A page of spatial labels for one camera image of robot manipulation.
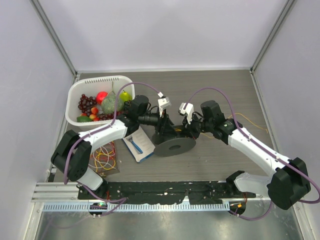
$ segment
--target metal frame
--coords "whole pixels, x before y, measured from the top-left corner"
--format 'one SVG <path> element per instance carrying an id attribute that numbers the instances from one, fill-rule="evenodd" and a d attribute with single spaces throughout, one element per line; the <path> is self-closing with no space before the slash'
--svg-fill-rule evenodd
<path id="1" fill-rule="evenodd" d="M 69 67 L 72 75 L 75 77 L 77 75 L 77 71 L 76 71 L 74 65 L 72 64 L 64 46 L 62 45 L 55 29 L 53 28 L 52 24 L 50 23 L 44 9 L 42 8 L 42 6 L 39 2 L 39 0 L 30 0 L 30 2 L 33 5 L 34 10 L 38 14 L 39 18 L 41 19 L 45 29 L 49 33 L 52 41 L 54 42 L 55 46 L 57 47 L 58 51 L 60 52 L 63 60 L 65 61 L 65 63 Z"/>
<path id="2" fill-rule="evenodd" d="M 297 2 L 297 0 L 287 0 L 286 1 L 279 17 L 275 21 L 275 23 L 271 29 L 271 32 L 269 33 L 268 37 L 264 41 L 264 44 L 263 44 L 260 52 L 258 53 L 258 56 L 256 57 L 251 69 L 250 69 L 252 73 L 254 73 L 256 71 L 257 67 L 259 66 L 259 63 L 261 62 L 262 58 L 264 57 L 268 48 L 270 47 L 270 44 L 272 43 L 275 36 L 279 32 L 282 24 L 284 23 L 285 19 L 289 15 L 290 11 L 292 10 L 292 8 L 296 2 Z"/>

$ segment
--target black disc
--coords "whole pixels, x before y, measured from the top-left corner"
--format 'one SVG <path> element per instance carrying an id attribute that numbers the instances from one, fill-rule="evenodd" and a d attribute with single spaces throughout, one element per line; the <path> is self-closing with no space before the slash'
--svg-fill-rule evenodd
<path id="1" fill-rule="evenodd" d="M 190 137 L 179 137 L 169 139 L 155 146 L 154 154 L 160 157 L 170 157 L 183 154 L 191 150 L 196 145 L 196 141 Z"/>

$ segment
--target green pear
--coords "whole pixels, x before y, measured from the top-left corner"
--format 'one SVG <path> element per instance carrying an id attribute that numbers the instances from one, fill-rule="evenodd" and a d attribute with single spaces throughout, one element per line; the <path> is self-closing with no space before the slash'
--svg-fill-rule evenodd
<path id="1" fill-rule="evenodd" d="M 124 101 L 124 102 L 127 102 L 127 101 L 131 101 L 132 100 L 132 96 L 127 93 L 125 90 L 123 90 L 123 92 L 119 95 L 119 97 Z"/>

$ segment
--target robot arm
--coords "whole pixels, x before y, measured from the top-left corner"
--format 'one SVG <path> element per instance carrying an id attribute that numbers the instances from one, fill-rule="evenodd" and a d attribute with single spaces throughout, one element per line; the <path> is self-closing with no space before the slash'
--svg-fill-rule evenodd
<path id="1" fill-rule="evenodd" d="M 186 128 L 194 132 L 212 133 L 216 139 L 222 140 L 225 144 L 245 154 L 267 175 L 258 176 L 237 171 L 227 178 L 231 189 L 270 197 L 278 207 L 284 210 L 289 209 L 310 192 L 309 181 L 278 161 L 278 159 L 281 159 L 308 175 L 306 164 L 300 158 L 291 160 L 289 157 L 281 155 L 259 141 L 238 123 L 241 128 L 240 131 L 233 119 L 225 119 L 219 105 L 213 100 L 201 104 L 203 113 L 201 118 L 195 115 L 193 106 L 187 106 L 185 110 L 183 109 L 184 106 L 185 103 L 182 103 L 179 112 L 185 116 Z"/>
<path id="2" fill-rule="evenodd" d="M 159 156 L 167 157 L 187 152 L 194 147 L 195 139 L 200 133 L 212 133 L 216 139 L 244 153 L 266 173 L 266 176 L 257 176 L 244 171 L 235 172 L 226 179 L 232 193 L 250 192 L 269 196 L 278 207 L 286 210 L 310 192 L 309 181 L 284 166 L 277 159 L 282 159 L 308 175 L 304 161 L 299 158 L 291 160 L 275 152 L 252 136 L 240 123 L 238 123 L 241 129 L 239 130 L 233 119 L 225 119 L 215 101 L 210 100 L 201 104 L 203 115 L 194 112 L 194 107 L 190 103 L 184 109 L 185 103 L 182 103 L 179 113 L 184 116 L 184 120 L 183 125 L 178 126 L 171 122 L 166 113 L 166 108 L 171 105 L 169 99 L 164 97 L 158 103 L 157 113 L 151 113 L 148 110 L 149 99 L 139 95 L 127 104 L 125 114 L 118 116 L 109 128 L 104 129 L 106 125 L 103 125 L 80 133 L 67 131 L 56 148 L 51 162 L 64 172 L 71 146 L 81 137 L 88 135 L 85 140 L 79 142 L 76 151 L 71 155 L 67 177 L 73 182 L 77 181 L 86 185 L 97 196 L 105 198 L 108 184 L 105 179 L 88 167 L 91 153 L 109 142 L 125 138 L 135 132 L 139 124 L 145 124 L 155 127 L 155 135 L 152 140 L 157 145 L 154 153 Z M 276 158 L 270 156 L 254 142 Z"/>

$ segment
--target white panel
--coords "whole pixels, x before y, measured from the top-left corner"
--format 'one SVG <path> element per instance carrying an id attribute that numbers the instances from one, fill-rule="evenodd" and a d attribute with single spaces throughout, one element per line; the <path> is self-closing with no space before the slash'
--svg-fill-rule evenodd
<path id="1" fill-rule="evenodd" d="M 40 0 L 77 70 L 251 67 L 286 0 Z"/>
<path id="2" fill-rule="evenodd" d="M 256 72 L 280 152 L 300 157 L 320 185 L 320 1 L 297 1 Z M 307 200 L 317 199 L 312 189 Z M 320 204 L 307 205 L 314 231 Z"/>
<path id="3" fill-rule="evenodd" d="M 27 0 L 0 7 L 0 233 L 20 240 L 45 180 L 72 75 Z"/>

